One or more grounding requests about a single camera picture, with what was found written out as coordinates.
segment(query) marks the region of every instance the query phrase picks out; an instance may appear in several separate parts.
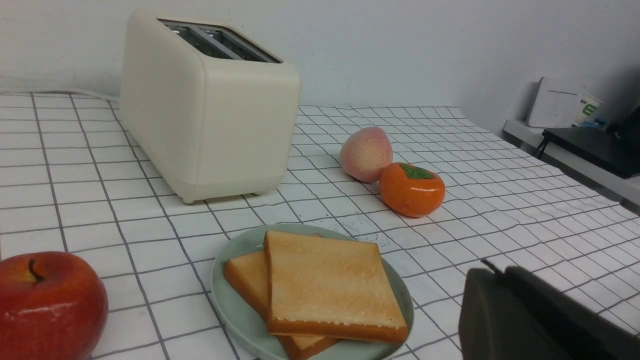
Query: toaster slot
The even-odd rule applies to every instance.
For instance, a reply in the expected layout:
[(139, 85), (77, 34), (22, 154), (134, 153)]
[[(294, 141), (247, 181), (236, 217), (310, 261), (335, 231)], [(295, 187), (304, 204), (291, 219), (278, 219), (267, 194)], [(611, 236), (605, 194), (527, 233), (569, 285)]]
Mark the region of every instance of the toaster slot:
[(248, 39), (223, 26), (191, 24), (161, 19), (160, 21), (207, 56), (266, 63), (281, 62), (253, 45)]

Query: toast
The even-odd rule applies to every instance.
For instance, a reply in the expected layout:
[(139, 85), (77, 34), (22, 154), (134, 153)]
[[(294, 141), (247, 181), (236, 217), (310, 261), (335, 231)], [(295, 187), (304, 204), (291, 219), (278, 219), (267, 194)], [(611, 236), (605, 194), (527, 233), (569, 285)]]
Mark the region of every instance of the toast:
[(375, 243), (269, 230), (267, 331), (402, 342), (408, 328)]
[[(263, 251), (239, 256), (227, 260), (224, 269), (225, 278), (238, 294), (262, 319), (266, 319), (269, 310), (267, 285), (267, 263)], [(291, 360), (305, 360), (316, 355), (340, 339), (323, 336), (277, 336)]]

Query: white wall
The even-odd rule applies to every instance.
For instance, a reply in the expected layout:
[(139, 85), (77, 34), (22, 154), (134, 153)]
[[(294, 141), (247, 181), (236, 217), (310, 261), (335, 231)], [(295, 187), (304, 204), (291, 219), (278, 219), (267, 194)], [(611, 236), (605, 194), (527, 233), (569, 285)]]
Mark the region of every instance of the white wall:
[(541, 76), (607, 113), (640, 89), (638, 0), (1, 0), (0, 89), (117, 93), (136, 7), (231, 21), (298, 66), (305, 104), (457, 104), (499, 131)]

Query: fake fruit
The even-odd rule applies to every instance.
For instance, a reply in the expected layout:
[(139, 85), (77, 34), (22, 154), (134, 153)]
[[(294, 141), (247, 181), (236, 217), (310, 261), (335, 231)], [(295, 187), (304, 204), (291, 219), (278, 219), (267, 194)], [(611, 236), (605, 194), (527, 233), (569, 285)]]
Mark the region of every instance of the fake fruit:
[(384, 130), (365, 127), (351, 135), (340, 150), (340, 165), (347, 174), (365, 183), (375, 183), (394, 153)]
[(78, 256), (38, 252), (0, 261), (2, 360), (87, 360), (107, 313), (102, 281)]
[(419, 218), (442, 205), (445, 188), (437, 174), (407, 163), (393, 163), (380, 177), (382, 201), (406, 217)]

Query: persimmon leaf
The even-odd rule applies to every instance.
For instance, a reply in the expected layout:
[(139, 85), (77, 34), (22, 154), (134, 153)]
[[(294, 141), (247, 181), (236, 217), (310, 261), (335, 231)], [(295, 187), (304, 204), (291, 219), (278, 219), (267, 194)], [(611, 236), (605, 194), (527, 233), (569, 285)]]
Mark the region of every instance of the persimmon leaf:
[(435, 175), (426, 169), (409, 164), (400, 164), (409, 179), (434, 179)]

